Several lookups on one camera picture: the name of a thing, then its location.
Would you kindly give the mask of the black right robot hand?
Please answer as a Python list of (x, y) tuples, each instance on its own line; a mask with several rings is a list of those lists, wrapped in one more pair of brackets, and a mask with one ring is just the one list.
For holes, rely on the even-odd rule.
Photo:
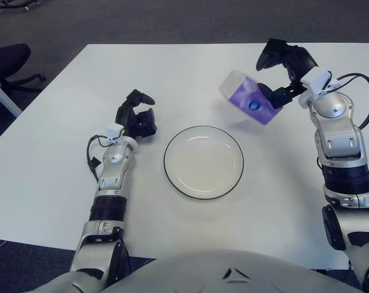
[(301, 78), (318, 64), (305, 48), (291, 46), (285, 40), (271, 38), (257, 60), (256, 70), (260, 71), (276, 65), (282, 65), (287, 70), (290, 85), (276, 90), (271, 90), (262, 83), (258, 86), (272, 107), (280, 109), (306, 90), (301, 83)]

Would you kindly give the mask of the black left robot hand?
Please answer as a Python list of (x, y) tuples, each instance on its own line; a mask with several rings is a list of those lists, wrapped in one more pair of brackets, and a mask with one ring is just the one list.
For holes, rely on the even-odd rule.
[(140, 104), (155, 105), (155, 101), (150, 96), (134, 89), (118, 108), (115, 123), (123, 126), (124, 136), (136, 139), (153, 136), (157, 132), (154, 111), (151, 108), (138, 114), (134, 112), (134, 108)]

